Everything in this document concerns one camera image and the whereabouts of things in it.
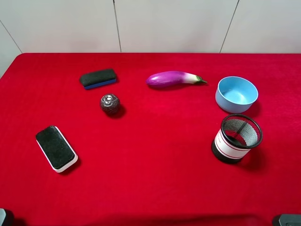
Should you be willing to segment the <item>blue felt whiteboard eraser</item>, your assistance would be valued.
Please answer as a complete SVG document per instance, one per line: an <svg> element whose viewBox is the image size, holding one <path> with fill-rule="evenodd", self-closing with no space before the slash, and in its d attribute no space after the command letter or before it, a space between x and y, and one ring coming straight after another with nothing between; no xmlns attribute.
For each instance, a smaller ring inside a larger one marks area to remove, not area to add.
<svg viewBox="0 0 301 226"><path fill-rule="evenodd" d="M84 89L94 89L100 86L115 83L117 75L113 69L104 69L82 75L79 79Z"/></svg>

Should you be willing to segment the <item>dark object bottom right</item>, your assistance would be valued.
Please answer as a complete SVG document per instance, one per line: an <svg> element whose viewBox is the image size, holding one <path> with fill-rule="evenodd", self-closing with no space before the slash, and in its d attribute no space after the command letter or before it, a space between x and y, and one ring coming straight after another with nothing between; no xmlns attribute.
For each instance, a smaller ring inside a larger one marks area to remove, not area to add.
<svg viewBox="0 0 301 226"><path fill-rule="evenodd" d="M281 214L272 220L273 226L301 226L301 214Z"/></svg>

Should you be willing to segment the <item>dark object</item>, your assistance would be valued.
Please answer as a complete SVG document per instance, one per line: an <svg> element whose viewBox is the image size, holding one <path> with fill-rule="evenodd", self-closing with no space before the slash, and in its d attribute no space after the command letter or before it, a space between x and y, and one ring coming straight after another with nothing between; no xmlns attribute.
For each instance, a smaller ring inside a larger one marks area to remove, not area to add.
<svg viewBox="0 0 301 226"><path fill-rule="evenodd" d="M301 226L301 214L281 214L272 220L273 226Z"/></svg>
<svg viewBox="0 0 301 226"><path fill-rule="evenodd" d="M0 226L11 226L14 221L14 215L11 211L0 209Z"/></svg>

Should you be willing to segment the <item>dark object bottom left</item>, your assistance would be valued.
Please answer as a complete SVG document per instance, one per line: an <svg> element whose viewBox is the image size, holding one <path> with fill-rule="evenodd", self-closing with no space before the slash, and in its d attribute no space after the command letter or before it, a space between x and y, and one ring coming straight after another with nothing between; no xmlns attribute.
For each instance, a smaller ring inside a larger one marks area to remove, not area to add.
<svg viewBox="0 0 301 226"><path fill-rule="evenodd" d="M11 226L14 221L14 215L11 211L0 209L0 226Z"/></svg>

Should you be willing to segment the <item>purple toy eggplant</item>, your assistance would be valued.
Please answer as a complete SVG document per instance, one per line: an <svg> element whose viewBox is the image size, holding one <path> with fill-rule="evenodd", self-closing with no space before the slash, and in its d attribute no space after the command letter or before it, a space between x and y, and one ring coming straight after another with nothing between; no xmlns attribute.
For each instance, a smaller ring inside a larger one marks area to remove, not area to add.
<svg viewBox="0 0 301 226"><path fill-rule="evenodd" d="M146 79L146 84L153 88L165 88L179 84L197 84L207 83L200 76L181 72L181 71L166 71L151 75Z"/></svg>

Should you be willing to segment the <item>dark textured ball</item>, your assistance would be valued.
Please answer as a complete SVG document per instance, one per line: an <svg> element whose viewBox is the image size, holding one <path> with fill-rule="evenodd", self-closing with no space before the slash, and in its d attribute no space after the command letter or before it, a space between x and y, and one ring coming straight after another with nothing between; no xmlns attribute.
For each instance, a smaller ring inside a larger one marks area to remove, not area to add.
<svg viewBox="0 0 301 226"><path fill-rule="evenodd" d="M120 100L112 93L106 94L100 100L100 107L107 115L116 114L120 109Z"/></svg>

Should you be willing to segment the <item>red tablecloth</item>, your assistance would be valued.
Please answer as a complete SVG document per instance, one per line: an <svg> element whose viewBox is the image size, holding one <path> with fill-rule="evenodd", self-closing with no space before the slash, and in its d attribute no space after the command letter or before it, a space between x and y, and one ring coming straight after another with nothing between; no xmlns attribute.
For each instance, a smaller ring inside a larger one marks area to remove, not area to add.
<svg viewBox="0 0 301 226"><path fill-rule="evenodd" d="M117 81L84 89L82 75ZM181 71L207 83L153 88ZM261 144L238 164L211 143L227 113L215 102L227 76L251 81L246 112ZM101 98L120 100L107 115ZM57 126L78 160L55 172L36 134ZM0 206L18 226L251 226L301 211L299 54L46 54L15 58L0 80Z"/></svg>

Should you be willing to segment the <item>light blue bowl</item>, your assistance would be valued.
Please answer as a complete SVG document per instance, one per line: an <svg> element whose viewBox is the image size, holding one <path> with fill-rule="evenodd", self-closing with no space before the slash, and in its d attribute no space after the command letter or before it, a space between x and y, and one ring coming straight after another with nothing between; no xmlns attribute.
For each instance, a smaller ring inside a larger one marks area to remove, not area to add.
<svg viewBox="0 0 301 226"><path fill-rule="evenodd" d="M217 85L215 100L218 106L229 113L243 113L258 99L257 88L247 79L229 76Z"/></svg>

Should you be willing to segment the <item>black mesh pen holder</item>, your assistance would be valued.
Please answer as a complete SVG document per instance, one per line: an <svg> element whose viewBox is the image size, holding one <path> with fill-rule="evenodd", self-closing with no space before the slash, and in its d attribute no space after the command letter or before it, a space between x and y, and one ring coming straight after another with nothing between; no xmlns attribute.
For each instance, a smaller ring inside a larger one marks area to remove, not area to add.
<svg viewBox="0 0 301 226"><path fill-rule="evenodd" d="M240 162L262 141L262 129L252 118L243 114L226 116L211 144L214 156L227 164Z"/></svg>

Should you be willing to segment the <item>white felt whiteboard eraser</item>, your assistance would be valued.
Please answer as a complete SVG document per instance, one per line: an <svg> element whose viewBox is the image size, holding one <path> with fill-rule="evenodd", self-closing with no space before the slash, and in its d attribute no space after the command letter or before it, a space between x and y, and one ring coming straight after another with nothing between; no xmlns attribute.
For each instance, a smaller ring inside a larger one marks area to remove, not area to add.
<svg viewBox="0 0 301 226"><path fill-rule="evenodd" d="M78 155L57 126L43 129L35 138L55 172L62 173L77 162Z"/></svg>

